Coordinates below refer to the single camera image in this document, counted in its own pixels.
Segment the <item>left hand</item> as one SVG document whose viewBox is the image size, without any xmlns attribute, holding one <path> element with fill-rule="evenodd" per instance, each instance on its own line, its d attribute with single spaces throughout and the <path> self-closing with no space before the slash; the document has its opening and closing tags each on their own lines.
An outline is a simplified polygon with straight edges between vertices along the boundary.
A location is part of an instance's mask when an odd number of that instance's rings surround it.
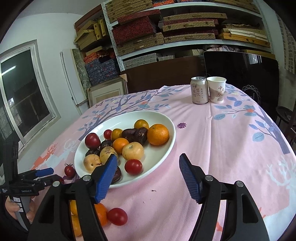
<svg viewBox="0 0 296 241">
<path fill-rule="evenodd" d="M 9 197 L 6 198 L 5 208 L 6 208 L 7 212 L 10 214 L 10 216 L 13 219 L 17 220 L 16 212 L 18 212 L 20 207 L 15 202 L 12 202 Z M 31 198 L 29 209 L 30 210 L 27 213 L 27 219 L 29 220 L 30 223 L 32 223 L 34 221 L 34 217 L 36 215 L 36 204 L 35 204 L 33 198 Z"/>
</svg>

